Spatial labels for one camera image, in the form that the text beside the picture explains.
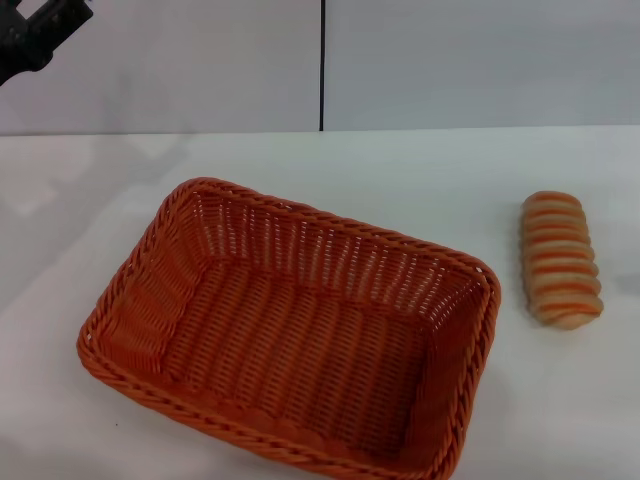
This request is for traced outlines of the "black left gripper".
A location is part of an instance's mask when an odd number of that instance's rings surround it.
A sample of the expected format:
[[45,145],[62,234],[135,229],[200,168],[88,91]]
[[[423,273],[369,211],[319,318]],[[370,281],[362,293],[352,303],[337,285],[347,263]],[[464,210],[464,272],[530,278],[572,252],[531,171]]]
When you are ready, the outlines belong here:
[[20,1],[1,2],[1,84],[23,72],[42,70],[53,51],[93,17],[84,0],[49,0],[29,17]]

